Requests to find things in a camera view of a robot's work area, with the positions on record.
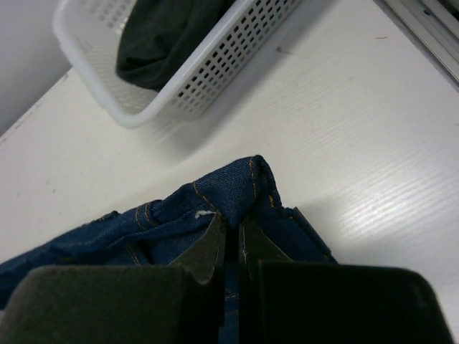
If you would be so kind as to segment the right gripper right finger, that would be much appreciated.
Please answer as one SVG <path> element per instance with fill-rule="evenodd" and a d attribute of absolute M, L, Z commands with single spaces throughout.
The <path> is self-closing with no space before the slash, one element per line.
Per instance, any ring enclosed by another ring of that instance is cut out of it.
<path fill-rule="evenodd" d="M 295 262 L 240 225 L 241 343 L 452 343 L 435 291 L 408 269 Z"/>

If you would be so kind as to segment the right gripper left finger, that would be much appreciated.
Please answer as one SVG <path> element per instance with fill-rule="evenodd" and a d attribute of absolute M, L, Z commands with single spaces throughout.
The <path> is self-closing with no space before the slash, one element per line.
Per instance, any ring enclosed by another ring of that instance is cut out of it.
<path fill-rule="evenodd" d="M 41 267 L 12 295 L 3 343 L 216 343 L 227 223 L 168 265 Z"/>

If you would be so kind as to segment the dark blue denim trousers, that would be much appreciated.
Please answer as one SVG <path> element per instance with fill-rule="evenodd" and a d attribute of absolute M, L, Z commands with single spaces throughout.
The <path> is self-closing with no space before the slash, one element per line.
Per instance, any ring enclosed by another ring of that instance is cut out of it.
<path fill-rule="evenodd" d="M 333 256 L 297 209 L 285 208 L 269 165 L 241 158 L 183 185 L 163 200 L 116 211 L 15 257 L 1 266 L 1 308 L 41 267 L 168 265 L 198 241 L 215 214 L 227 223 L 224 323 L 216 343 L 240 343 L 240 225 L 251 217 L 295 262 L 332 263 Z"/>

